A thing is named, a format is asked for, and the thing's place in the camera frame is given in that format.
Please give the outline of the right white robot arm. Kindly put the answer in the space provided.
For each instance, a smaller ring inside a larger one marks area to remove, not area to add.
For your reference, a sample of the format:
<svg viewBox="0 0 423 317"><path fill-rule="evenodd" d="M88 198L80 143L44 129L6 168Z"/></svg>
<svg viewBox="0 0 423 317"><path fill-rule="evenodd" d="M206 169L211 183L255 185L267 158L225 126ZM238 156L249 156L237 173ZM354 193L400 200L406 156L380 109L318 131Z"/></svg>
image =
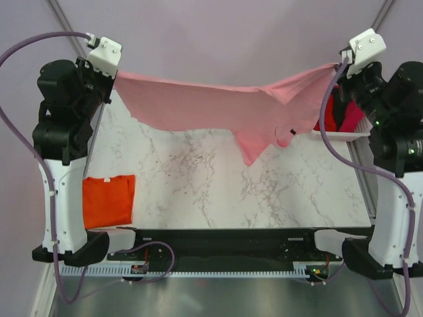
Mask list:
<svg viewBox="0 0 423 317"><path fill-rule="evenodd" d="M344 60L336 71L321 105L325 118L328 97L338 86L343 102L353 101L371 123L369 147L373 167L360 166L340 156L320 130L327 149L341 162L377 175L377 219L371 237L344 238L340 255L347 268L371 280L394 274L421 277L417 254L418 218L422 197L422 63L407 61L389 81L378 61L348 76L352 65Z"/></svg>

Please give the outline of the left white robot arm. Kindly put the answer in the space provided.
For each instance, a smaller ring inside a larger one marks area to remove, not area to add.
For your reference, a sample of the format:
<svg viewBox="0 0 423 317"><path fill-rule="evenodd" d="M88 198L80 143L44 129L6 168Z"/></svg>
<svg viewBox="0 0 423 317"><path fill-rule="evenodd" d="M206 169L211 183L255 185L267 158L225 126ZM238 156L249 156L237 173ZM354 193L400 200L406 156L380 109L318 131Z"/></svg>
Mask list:
<svg viewBox="0 0 423 317"><path fill-rule="evenodd" d="M145 244L132 229L86 230L83 222L83 176L91 120L99 106L110 102L114 79L95 71L82 57L45 64L37 80L44 99L32 132L41 160L46 228L41 245L32 251L37 262L84 267L108 254L123 252L129 259L144 255Z"/></svg>

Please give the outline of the pink t shirt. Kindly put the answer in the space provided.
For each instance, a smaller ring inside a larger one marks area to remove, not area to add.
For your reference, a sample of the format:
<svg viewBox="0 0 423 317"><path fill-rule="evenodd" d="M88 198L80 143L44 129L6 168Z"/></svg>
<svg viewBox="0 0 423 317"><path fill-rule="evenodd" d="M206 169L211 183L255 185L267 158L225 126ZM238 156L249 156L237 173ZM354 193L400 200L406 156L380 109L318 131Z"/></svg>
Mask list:
<svg viewBox="0 0 423 317"><path fill-rule="evenodd" d="M252 165L269 146L288 147L319 119L333 78L326 64L261 87L195 85L120 73L115 89L139 122L162 131L225 129Z"/></svg>

